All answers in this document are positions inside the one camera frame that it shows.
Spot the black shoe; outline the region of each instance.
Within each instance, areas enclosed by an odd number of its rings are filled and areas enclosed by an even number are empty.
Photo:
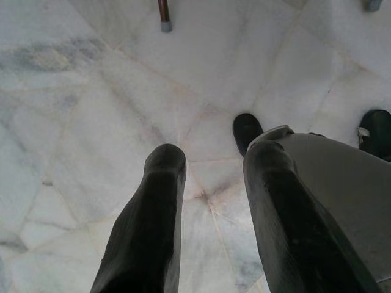
[[[233,136],[242,156],[246,155],[251,141],[263,134],[259,121],[251,114],[240,114],[233,121]]]
[[[371,110],[358,128],[360,150],[391,162],[391,114],[385,110]]]

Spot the shoe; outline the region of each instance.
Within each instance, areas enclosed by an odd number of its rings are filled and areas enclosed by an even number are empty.
[[[367,112],[358,127],[359,148],[391,162],[391,114],[385,110]]]
[[[233,121],[233,136],[243,157],[246,155],[251,141],[261,134],[263,134],[261,124],[249,113],[240,114]]]

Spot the chair leg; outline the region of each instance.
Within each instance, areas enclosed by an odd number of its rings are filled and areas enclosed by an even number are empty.
[[[158,0],[158,2],[161,19],[161,31],[170,32],[172,30],[172,24],[169,14],[169,5],[167,3],[167,0]]]

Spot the marble floor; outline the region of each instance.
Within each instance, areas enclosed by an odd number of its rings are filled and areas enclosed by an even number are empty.
[[[89,292],[159,144],[188,160],[181,293],[266,293],[231,133],[251,111],[357,147],[391,110],[391,2],[0,1],[0,293]],[[381,282],[391,292],[391,276]]]

